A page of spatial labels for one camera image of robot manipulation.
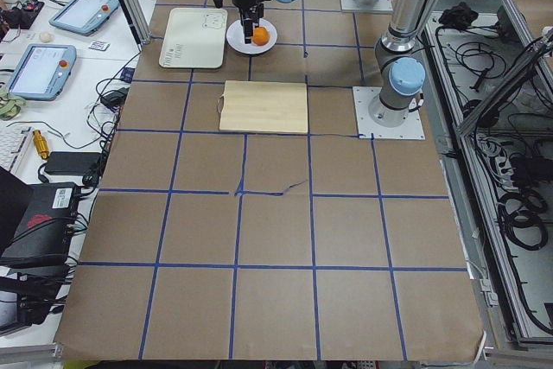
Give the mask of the black computer box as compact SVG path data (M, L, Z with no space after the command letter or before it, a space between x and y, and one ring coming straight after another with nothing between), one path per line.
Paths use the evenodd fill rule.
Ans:
M73 182L24 185L1 203L1 265L16 270L62 266L75 234L88 221Z

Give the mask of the white round plate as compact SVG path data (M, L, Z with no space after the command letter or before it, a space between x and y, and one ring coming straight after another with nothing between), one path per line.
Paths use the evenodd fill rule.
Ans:
M239 19L235 20L227 29L227 43L234 50L242 54L257 55L269 51L277 42L277 29L271 22L263 18L260 20L260 26L265 27L270 34L269 40L266 44L257 45L254 41L251 43L245 43L243 28Z

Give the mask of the blue teach pendant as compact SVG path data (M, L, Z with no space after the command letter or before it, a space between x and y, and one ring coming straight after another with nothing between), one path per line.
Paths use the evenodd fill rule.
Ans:
M89 35L100 28L118 7L118 0L71 0L48 22L57 29Z
M30 44L12 73L8 90L27 100L54 100L63 90L76 59L73 45Z

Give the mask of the near blue teach pendant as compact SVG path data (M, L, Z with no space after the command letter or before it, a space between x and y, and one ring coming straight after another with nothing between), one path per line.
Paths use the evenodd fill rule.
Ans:
M63 90L76 59L73 45L30 44L12 73L8 90L27 100L54 100Z

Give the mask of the brass cylinder tool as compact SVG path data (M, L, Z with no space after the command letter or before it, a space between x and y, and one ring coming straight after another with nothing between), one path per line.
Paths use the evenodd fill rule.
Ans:
M47 160L50 156L50 150L46 138L39 130L33 130L33 143L38 156L42 160Z

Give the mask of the orange fruit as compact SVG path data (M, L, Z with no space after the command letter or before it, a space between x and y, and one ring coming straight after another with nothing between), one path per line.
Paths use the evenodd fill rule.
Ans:
M270 41L270 32L264 26L258 26L253 29L251 41L257 46L264 46Z

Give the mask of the bamboo cutting board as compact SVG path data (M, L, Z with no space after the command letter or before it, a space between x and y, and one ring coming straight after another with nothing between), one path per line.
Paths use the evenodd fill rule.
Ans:
M308 90L303 83L228 80L219 117L222 131L308 132Z

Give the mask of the far blue teach pendant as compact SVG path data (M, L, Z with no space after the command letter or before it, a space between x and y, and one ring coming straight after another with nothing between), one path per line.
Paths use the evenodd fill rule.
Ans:
M57 29L89 35L100 28L118 7L118 0L71 0L48 22Z

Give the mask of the cream bear tray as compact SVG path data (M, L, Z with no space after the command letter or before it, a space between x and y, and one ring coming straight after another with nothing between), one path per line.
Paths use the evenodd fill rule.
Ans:
M169 13L159 65L163 68L215 69L223 64L227 12L174 8Z

